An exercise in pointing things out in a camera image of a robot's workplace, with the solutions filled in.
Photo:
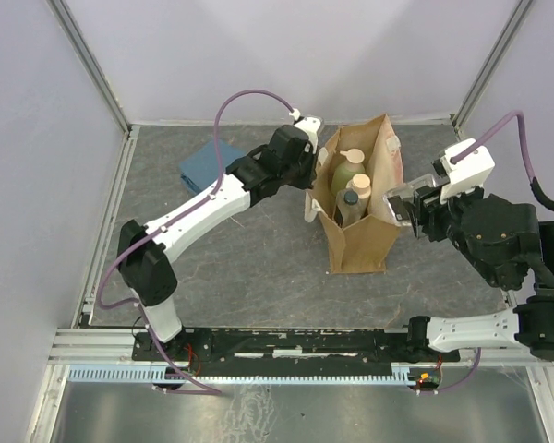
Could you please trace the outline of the green pump bottle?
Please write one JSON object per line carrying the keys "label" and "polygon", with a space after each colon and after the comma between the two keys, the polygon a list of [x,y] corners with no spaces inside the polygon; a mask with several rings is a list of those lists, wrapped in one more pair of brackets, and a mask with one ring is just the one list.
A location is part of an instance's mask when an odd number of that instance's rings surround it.
{"label": "green pump bottle", "polygon": [[331,194],[333,196],[336,196],[339,191],[345,189],[347,183],[356,174],[363,174],[365,172],[365,154],[362,150],[343,150],[340,151],[340,154],[343,156],[343,162],[335,168],[331,180]]}

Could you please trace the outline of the brown canvas bag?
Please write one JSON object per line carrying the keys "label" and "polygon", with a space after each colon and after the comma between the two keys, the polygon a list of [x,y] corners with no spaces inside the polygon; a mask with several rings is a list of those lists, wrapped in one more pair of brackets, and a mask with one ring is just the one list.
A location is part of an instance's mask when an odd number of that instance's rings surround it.
{"label": "brown canvas bag", "polygon": [[323,226],[332,273],[386,269],[400,227],[384,194],[402,183],[401,143],[386,114],[341,126],[319,150],[305,217]]}

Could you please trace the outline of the cream plastic bottle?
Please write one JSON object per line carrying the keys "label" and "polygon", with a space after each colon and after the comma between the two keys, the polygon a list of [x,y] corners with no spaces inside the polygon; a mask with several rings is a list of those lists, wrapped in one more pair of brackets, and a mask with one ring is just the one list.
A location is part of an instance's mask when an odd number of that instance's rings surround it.
{"label": "cream plastic bottle", "polygon": [[359,206],[362,210],[362,215],[367,214],[367,206],[371,197],[371,180],[366,174],[355,174],[351,180],[347,182],[347,187],[354,190],[359,197]]}

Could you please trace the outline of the square clear bottle black cap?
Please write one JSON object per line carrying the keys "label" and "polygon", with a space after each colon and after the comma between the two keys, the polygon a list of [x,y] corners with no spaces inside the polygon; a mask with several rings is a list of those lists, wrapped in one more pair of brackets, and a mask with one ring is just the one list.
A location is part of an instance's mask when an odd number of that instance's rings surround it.
{"label": "square clear bottle black cap", "polygon": [[341,190],[336,197],[334,221],[341,229],[345,229],[358,222],[362,217],[357,193],[351,188]]}

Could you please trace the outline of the tall clear bottle black cap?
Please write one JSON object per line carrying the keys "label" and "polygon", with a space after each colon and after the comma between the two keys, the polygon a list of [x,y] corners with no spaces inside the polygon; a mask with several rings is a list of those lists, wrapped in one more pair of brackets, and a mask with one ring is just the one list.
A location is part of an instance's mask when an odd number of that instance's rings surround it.
{"label": "tall clear bottle black cap", "polygon": [[399,227],[407,227],[412,224],[416,191],[422,187],[435,188],[439,185],[438,178],[433,174],[424,174],[416,179],[403,183],[388,190],[383,195],[383,201],[387,204],[391,214],[391,222]]}

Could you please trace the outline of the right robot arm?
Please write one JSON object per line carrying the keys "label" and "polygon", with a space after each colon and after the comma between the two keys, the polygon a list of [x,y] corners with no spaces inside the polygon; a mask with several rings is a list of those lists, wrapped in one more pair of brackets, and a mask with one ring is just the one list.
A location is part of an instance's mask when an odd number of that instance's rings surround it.
{"label": "right robot arm", "polygon": [[532,204],[486,195],[481,187],[442,202],[439,188],[422,186],[401,204],[414,233],[449,241],[490,287],[519,291],[533,274],[536,291],[494,314],[411,318],[403,339],[408,356],[423,361],[463,348],[526,348],[554,362],[554,221],[540,221]]}

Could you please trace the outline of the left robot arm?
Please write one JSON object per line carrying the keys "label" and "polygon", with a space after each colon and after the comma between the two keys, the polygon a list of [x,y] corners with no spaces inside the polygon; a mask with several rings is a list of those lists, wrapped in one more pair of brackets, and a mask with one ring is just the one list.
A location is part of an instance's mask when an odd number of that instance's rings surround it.
{"label": "left robot arm", "polygon": [[116,267],[138,297],[155,334],[152,347],[163,359],[177,359],[186,346],[175,310],[178,281],[172,264],[218,224],[281,187],[311,188],[321,127],[315,116],[278,127],[268,143],[234,160],[220,179],[187,203],[144,225],[132,220],[122,227],[118,253],[128,256]]}

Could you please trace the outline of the folded blue cloth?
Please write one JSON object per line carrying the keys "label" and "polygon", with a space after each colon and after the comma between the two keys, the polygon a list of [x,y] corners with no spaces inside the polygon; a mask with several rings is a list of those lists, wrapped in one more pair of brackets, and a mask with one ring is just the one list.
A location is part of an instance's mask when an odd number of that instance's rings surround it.
{"label": "folded blue cloth", "polygon": [[[223,167],[245,155],[242,150],[218,141]],[[193,194],[198,194],[212,185],[218,178],[218,163],[213,140],[179,163],[180,179],[183,185]]]}

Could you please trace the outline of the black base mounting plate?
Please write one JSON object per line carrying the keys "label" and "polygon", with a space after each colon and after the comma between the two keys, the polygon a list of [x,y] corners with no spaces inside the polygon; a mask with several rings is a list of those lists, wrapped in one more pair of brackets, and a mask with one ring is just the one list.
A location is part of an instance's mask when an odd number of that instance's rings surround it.
{"label": "black base mounting plate", "polygon": [[162,345],[175,361],[197,356],[202,362],[231,357],[357,356],[378,362],[453,363],[457,351],[440,353],[412,345],[404,329],[248,329],[187,328]]}

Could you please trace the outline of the right aluminium frame post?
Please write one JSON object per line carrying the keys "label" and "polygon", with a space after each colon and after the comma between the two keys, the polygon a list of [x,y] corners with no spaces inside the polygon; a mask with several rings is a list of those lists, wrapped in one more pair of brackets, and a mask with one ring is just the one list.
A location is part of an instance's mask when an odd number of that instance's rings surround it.
{"label": "right aluminium frame post", "polygon": [[452,126],[456,131],[462,129],[474,111],[535,3],[534,0],[519,0],[515,3],[496,41],[478,70],[472,85],[466,92],[458,111],[452,116]]}

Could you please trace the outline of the aluminium frame post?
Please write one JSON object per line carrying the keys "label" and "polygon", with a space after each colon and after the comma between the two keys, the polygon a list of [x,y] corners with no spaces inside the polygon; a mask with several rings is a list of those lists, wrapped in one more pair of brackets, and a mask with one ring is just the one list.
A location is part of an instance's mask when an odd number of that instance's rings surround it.
{"label": "aluminium frame post", "polygon": [[472,85],[466,92],[458,111],[452,116],[452,126],[456,131],[462,129],[474,111],[535,3],[534,0],[519,0],[515,3],[496,41],[478,70]]}
{"label": "aluminium frame post", "polygon": [[122,110],[119,100],[115,97],[96,56],[86,42],[67,1],[47,0],[47,4],[51,8],[55,18],[78,56],[80,63],[89,75],[116,124],[124,134],[128,134],[131,131],[132,125],[129,123]]}

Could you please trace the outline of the left aluminium frame post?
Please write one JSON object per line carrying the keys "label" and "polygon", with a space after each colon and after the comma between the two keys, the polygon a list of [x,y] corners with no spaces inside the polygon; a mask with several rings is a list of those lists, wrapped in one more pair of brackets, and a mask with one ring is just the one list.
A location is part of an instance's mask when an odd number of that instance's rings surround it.
{"label": "left aluminium frame post", "polygon": [[124,134],[128,134],[131,131],[132,125],[129,123],[122,110],[119,100],[115,97],[96,56],[86,42],[67,1],[47,0],[47,4],[51,8],[55,18],[78,56],[80,63],[89,75],[116,124]]}

